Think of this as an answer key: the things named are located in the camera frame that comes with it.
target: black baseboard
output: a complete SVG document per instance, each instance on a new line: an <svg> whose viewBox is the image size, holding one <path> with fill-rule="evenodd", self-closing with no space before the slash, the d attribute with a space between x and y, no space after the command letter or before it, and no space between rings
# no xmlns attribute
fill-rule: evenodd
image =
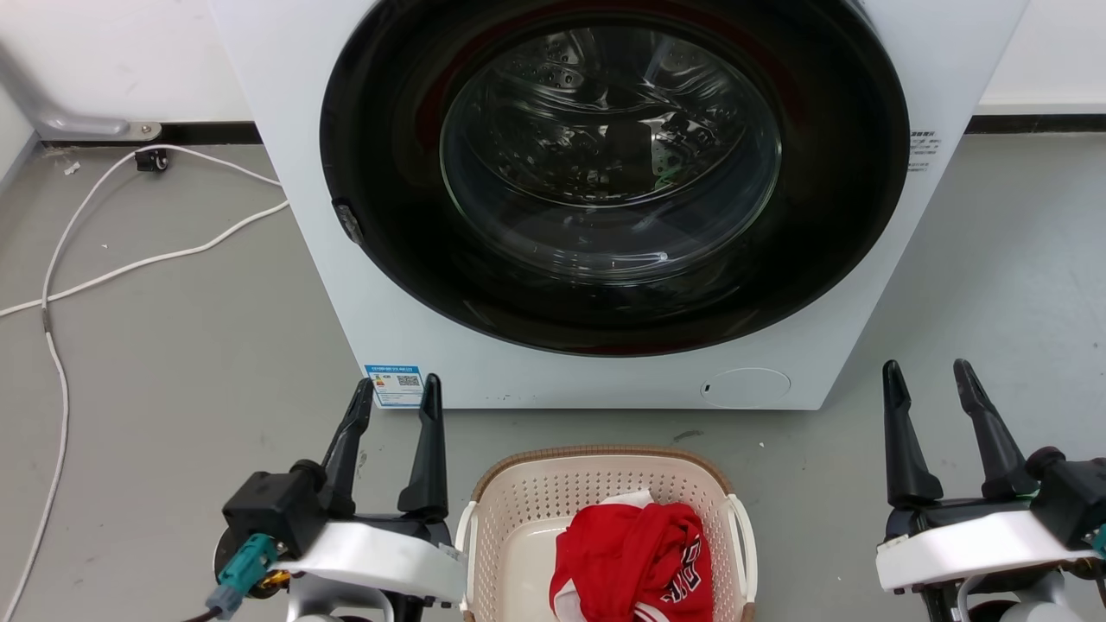
<svg viewBox="0 0 1106 622"><path fill-rule="evenodd" d="M1106 132L1106 114L975 115L964 134L1058 134Z"/></svg>
<svg viewBox="0 0 1106 622"><path fill-rule="evenodd" d="M261 134L258 133L258 126L249 121L240 123L163 123L161 134L153 142L185 147L196 145L260 145ZM150 142L43 141L42 144L48 147L140 147L150 144Z"/></svg>
<svg viewBox="0 0 1106 622"><path fill-rule="evenodd" d="M1106 132L1106 114L1012 114L975 115L964 134L1047 134ZM261 134L251 122L163 123L158 143L171 145L260 145ZM43 142L48 147L140 147L143 142Z"/></svg>

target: red clothing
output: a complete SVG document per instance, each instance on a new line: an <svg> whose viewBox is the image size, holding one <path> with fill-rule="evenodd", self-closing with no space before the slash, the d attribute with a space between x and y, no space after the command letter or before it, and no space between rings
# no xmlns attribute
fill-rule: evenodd
<svg viewBox="0 0 1106 622"><path fill-rule="evenodd" d="M578 611L559 598L573 589ZM685 504L591 506L556 539L550 605L561 622L710 622L713 603L702 521Z"/></svg>

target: metal bracket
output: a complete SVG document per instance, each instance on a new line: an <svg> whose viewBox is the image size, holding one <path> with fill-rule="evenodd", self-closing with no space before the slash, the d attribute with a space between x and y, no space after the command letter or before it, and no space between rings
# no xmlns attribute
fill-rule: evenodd
<svg viewBox="0 0 1106 622"><path fill-rule="evenodd" d="M62 110L51 102L20 69L19 63L2 44L0 44L0 84L7 87L11 100L15 102L42 141L146 142L161 134L159 123L132 123L121 118L73 114Z"/></svg>

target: concrete floor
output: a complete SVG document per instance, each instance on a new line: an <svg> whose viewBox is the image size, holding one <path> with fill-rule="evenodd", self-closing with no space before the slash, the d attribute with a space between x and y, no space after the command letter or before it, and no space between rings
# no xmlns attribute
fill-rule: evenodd
<svg viewBox="0 0 1106 622"><path fill-rule="evenodd" d="M206 151L272 173L260 147ZM0 197L0 308L38 298L65 221L121 154L36 155ZM975 495L982 481L952 382L957 356L974 363L1024 453L1106 453L1104 169L1103 135L966 138L818 413L449 413L451 525L509 454L678 443L720 465L749 506L759 620L925 620L917 597L879 590L873 561L889 509L879 367L902 364L918 435L949 496ZM54 291L202 243L280 200L278 189L185 156L161 177L127 167L75 232ZM4 602L58 443L60 392L39 322L34 311L0 320ZM321 458L359 377L292 214L58 302L54 325L72 388L70 455L17 620L201 612L222 502L253 470ZM376 415L355 491L362 510L394 508L417 431L409 412ZM1100 618L1093 584L1070 581L1068 593L1086 619ZM236 616L282 619L282 597Z"/></svg>

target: beige plastic basket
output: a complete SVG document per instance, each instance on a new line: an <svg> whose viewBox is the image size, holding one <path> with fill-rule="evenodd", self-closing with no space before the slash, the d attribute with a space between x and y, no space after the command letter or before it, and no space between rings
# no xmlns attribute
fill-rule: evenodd
<svg viewBox="0 0 1106 622"><path fill-rule="evenodd" d="M518 454L488 470L461 514L469 622L556 622L549 588L555 540L581 508L648 488L702 519L711 550L714 622L751 622L757 546L744 506L710 463L664 447L592 445Z"/></svg>

